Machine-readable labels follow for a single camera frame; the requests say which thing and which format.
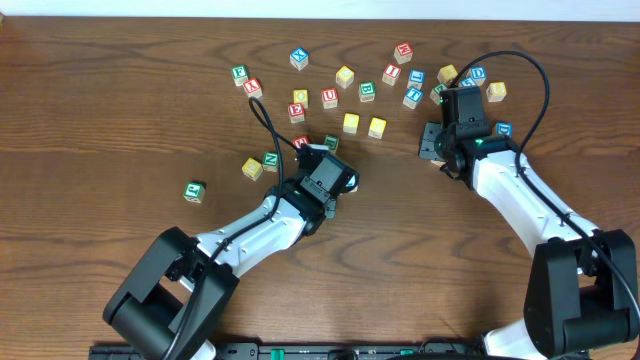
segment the yellow block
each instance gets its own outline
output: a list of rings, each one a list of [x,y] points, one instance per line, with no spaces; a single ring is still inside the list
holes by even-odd
[[[489,102],[502,101],[507,96],[507,87],[503,82],[491,83],[487,87],[487,100]]]
[[[255,181],[262,174],[262,164],[258,161],[249,158],[242,166],[242,172],[247,175],[251,180]]]
[[[307,89],[293,90],[293,103],[302,104],[305,109],[309,108],[309,92]]]
[[[369,126],[369,136],[376,139],[382,139],[382,133],[384,133],[384,128],[386,126],[387,122],[385,120],[374,117],[371,119],[371,126]]]
[[[358,131],[358,123],[360,122],[360,115],[346,113],[344,114],[344,125],[342,131],[355,134]]]
[[[451,85],[451,81],[455,79],[456,76],[458,76],[456,68],[454,68],[453,65],[447,65],[440,69],[440,72],[438,72],[438,81],[449,86]]]

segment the cable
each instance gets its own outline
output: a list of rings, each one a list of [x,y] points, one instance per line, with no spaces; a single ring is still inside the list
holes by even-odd
[[[256,111],[256,109],[254,108],[253,104],[256,103],[258,104],[258,107],[260,108],[260,111],[262,112],[262,115],[264,116],[264,120],[262,119],[262,117],[260,116],[260,114],[258,114],[258,112]],[[258,121],[260,121],[260,123],[267,129],[269,130],[269,132],[271,132],[271,136],[273,137],[273,143],[275,145],[276,148],[276,153],[278,154],[278,189],[276,192],[276,198],[275,201],[273,202],[273,208],[271,209],[271,211],[267,214],[265,214],[265,216],[263,216],[261,219],[254,221],[253,223],[243,227],[242,229],[236,231],[235,233],[233,233],[231,236],[225,238],[224,240],[222,240],[222,242],[218,245],[218,247],[213,251],[213,253],[211,254],[211,256],[209,257],[209,259],[207,260],[207,262],[204,265],[204,268],[202,270],[202,274],[200,275],[200,278],[198,278],[198,280],[196,281],[194,287],[193,287],[193,293],[191,294],[191,297],[189,298],[189,302],[187,303],[187,307],[184,309],[184,313],[182,315],[182,319],[180,319],[180,323],[178,323],[178,328],[176,329],[176,335],[173,337],[173,340],[171,341],[171,343],[169,344],[169,347],[167,347],[167,350],[165,350],[164,354],[162,355],[161,360],[168,360],[170,359],[174,354],[173,352],[175,351],[176,348],[176,344],[178,344],[178,342],[180,342],[180,340],[184,337],[184,331],[187,327],[187,324],[189,323],[189,318],[191,317],[191,314],[193,313],[193,308],[195,308],[195,304],[198,302],[198,300],[200,299],[200,294],[202,293],[202,288],[204,287],[204,281],[207,278],[207,276],[209,276],[209,273],[211,272],[211,269],[213,268],[213,265],[215,263],[216,258],[218,257],[218,255],[220,255],[220,253],[222,252],[222,250],[224,250],[225,248],[227,248],[227,246],[229,246],[229,244],[231,244],[231,242],[233,242],[233,240],[235,240],[236,238],[238,238],[239,236],[241,236],[242,234],[246,233],[247,231],[253,229],[254,227],[262,224],[263,222],[271,219],[273,217],[273,215],[275,215],[276,211],[278,210],[278,206],[280,204],[280,198],[282,197],[282,183],[284,182],[284,161],[282,161],[282,150],[280,149],[280,143],[278,142],[278,139],[283,140],[285,143],[287,143],[287,145],[291,146],[292,148],[294,148],[296,151],[299,151],[289,140],[287,140],[286,138],[284,138],[283,136],[281,136],[280,134],[278,134],[275,130],[275,128],[273,127],[273,123],[271,122],[271,118],[269,118],[269,114],[267,113],[267,110],[265,110],[264,106],[262,105],[262,103],[255,97],[250,97],[249,98],[249,107],[251,108],[251,111],[253,112],[253,114],[256,116],[256,118],[258,119]]]
[[[531,126],[531,129],[529,130],[529,133],[527,133],[527,136],[525,136],[524,140],[522,141],[522,144],[516,151],[515,165],[516,165],[517,174],[522,177],[522,180],[525,182],[525,184],[527,184],[527,186],[531,189],[531,191],[533,191],[533,193],[536,194],[536,196],[538,196],[538,198],[540,198],[540,200],[542,200],[542,202],[544,202],[545,205],[547,205],[551,209],[551,211],[553,211],[559,218],[564,219],[564,222],[573,231],[575,231],[578,235],[580,235],[580,237],[584,239],[584,241],[586,241],[587,244],[589,244],[589,246],[593,249],[593,251],[595,251],[596,254],[598,254],[598,258],[605,264],[605,266],[607,266],[607,268],[609,268],[611,273],[613,273],[616,279],[618,279],[620,284],[622,284],[622,287],[624,288],[625,293],[629,296],[629,299],[631,300],[633,312],[636,315],[638,324],[640,324],[640,308],[638,307],[638,300],[635,298],[635,295],[633,294],[633,291],[631,291],[631,287],[629,286],[629,283],[622,275],[622,272],[620,271],[618,266],[616,266],[616,264],[614,264],[611,261],[609,256],[604,252],[604,250],[602,250],[600,246],[598,246],[598,244],[596,244],[595,241],[593,241],[578,225],[576,225],[576,223],[574,223],[568,216],[566,216],[566,214],[564,214],[562,210],[560,210],[554,203],[552,203],[551,200],[549,200],[533,184],[533,182],[531,182],[531,180],[525,173],[526,168],[523,168],[520,164],[520,157],[522,155],[522,152],[524,151],[524,147],[529,142],[529,139],[531,139],[531,137],[533,136],[533,133],[538,128],[538,125],[540,125],[540,122],[542,121],[542,118],[544,117],[544,114],[547,111],[547,107],[549,106],[549,98],[551,97],[551,88],[549,87],[549,78],[547,77],[547,74],[544,72],[542,65],[540,65],[540,63],[538,63],[531,56],[520,51],[514,51],[514,50],[496,51],[496,52],[492,52],[492,53],[488,53],[486,55],[480,56],[479,58],[467,64],[467,66],[465,66],[464,69],[462,69],[462,71],[455,77],[455,79],[453,79],[451,83],[451,87],[456,87],[462,74],[466,73],[476,63],[490,57],[501,56],[501,55],[513,55],[513,56],[519,56],[521,58],[526,59],[531,64],[533,64],[533,66],[535,66],[536,69],[538,69],[538,71],[540,72],[540,75],[542,76],[542,80],[544,81],[545,94],[544,94],[544,104],[542,105],[542,110],[540,110],[540,114],[538,115],[538,118],[533,123],[533,126]],[[640,359],[640,338],[638,339],[636,352],[633,355],[632,359]]]

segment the green block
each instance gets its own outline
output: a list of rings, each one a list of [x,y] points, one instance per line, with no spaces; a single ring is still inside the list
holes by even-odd
[[[373,81],[367,81],[360,83],[360,94],[362,95],[375,95],[376,85]]]
[[[183,196],[187,201],[201,203],[204,198],[204,186],[193,182],[188,183]]]
[[[244,65],[238,65],[236,67],[231,68],[231,75],[233,75],[234,79],[241,78],[247,75],[247,68]]]
[[[284,360],[284,350],[271,350],[271,360]]]
[[[340,139],[333,136],[333,135],[327,135],[324,138],[324,144],[329,148],[329,151],[332,154],[335,154],[336,151],[338,151],[338,144],[340,143]]]

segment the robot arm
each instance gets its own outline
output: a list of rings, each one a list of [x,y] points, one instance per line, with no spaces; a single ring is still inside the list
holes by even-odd
[[[176,342],[171,359],[212,360],[215,348],[207,340],[239,283],[239,277],[267,256],[315,233],[325,218],[335,215],[340,194],[355,191],[359,174],[329,153],[326,146],[303,145],[298,172],[282,184],[274,216],[246,231],[214,259],[201,279],[214,251],[227,237],[268,215],[276,188],[262,204],[235,222],[194,238],[174,227],[162,233],[147,250],[107,304],[103,319],[146,359],[159,359],[174,338],[183,305],[159,284],[166,276],[194,291],[200,280],[206,301],[195,301],[184,336]]]
[[[555,207],[560,218],[518,176],[517,145],[507,136],[490,136],[478,87],[441,92],[442,125],[427,123],[420,157],[444,162],[469,189],[494,205],[533,257],[524,319],[489,332],[487,355],[546,359],[633,340],[638,322],[621,283],[581,235],[564,224],[571,218],[603,248],[637,297],[635,248],[621,230],[602,232],[571,210],[531,169],[527,178]],[[595,276],[580,288],[578,275]]]

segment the blue block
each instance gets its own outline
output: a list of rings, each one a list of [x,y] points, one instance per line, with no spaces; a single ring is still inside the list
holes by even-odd
[[[306,59],[308,56],[309,54],[307,54],[307,52],[304,51],[303,48],[297,48],[293,50],[293,52],[291,53],[291,57],[293,57],[297,62],[301,62],[302,60]]]
[[[513,136],[513,125],[505,122],[497,122],[494,127],[494,132],[496,135],[507,135],[511,137]]]

